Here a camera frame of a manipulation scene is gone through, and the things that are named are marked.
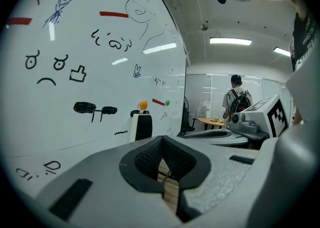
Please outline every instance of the backpack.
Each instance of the backpack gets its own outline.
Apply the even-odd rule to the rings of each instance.
[[[233,113],[241,112],[242,110],[245,110],[246,108],[250,107],[251,102],[247,97],[247,90],[245,91],[244,95],[240,95],[240,96],[238,96],[238,94],[234,89],[230,91],[233,93],[235,97],[230,107],[230,117],[231,117]]]

